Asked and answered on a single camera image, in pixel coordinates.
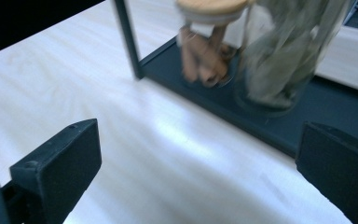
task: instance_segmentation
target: white table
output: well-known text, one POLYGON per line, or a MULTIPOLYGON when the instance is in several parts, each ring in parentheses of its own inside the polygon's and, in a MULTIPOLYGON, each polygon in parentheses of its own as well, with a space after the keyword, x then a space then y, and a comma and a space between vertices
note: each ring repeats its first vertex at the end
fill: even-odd
MULTIPOLYGON (((162 19, 178 19, 172 1, 150 2, 130 1, 142 57, 176 34, 162 19)), ((358 30, 338 36, 357 39, 358 30)), ((346 60, 328 58, 335 50, 326 74, 346 60)), ((339 81, 358 85, 351 78, 339 81)), ((10 165, 91 118, 103 166, 65 223, 350 223, 292 158, 147 78, 136 81, 109 2, 0 51, 1 186, 10 165)))

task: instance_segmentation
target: wooden lid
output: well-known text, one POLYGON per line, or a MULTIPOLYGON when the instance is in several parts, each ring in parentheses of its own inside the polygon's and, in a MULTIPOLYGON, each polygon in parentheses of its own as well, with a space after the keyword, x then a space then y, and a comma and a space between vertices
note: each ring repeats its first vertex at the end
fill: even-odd
POLYGON ((176 0, 176 4, 183 10, 205 15, 237 12, 243 10, 248 2, 248 0, 176 0))

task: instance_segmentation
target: black shelf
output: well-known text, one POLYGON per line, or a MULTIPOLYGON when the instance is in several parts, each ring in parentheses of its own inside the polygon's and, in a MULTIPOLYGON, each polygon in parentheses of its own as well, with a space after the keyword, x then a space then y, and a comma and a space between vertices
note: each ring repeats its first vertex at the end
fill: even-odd
POLYGON ((186 85, 175 38, 141 60, 140 64, 146 77, 291 157, 296 156, 306 121, 332 126, 358 138, 358 90, 336 82, 315 77, 296 107, 285 116, 273 119, 242 110, 234 100, 233 81, 215 89, 186 85))

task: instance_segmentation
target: dark background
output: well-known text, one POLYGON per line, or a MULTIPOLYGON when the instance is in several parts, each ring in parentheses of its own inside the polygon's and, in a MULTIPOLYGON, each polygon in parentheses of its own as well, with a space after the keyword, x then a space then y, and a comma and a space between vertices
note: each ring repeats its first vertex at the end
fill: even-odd
MULTIPOLYGON (((0 0, 0 49, 103 0, 0 0)), ((358 10, 348 24, 358 28, 358 10)))

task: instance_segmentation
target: glass jar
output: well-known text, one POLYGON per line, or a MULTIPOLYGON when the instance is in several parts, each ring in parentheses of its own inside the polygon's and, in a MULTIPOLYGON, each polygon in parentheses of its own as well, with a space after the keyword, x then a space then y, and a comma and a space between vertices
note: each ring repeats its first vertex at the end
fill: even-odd
POLYGON ((249 6, 235 83, 245 110, 292 109, 337 34, 347 0, 255 0, 249 6))
POLYGON ((231 59, 241 47, 248 0, 177 0, 184 26, 177 39, 181 48, 183 77, 187 83, 221 87, 235 72, 231 59))

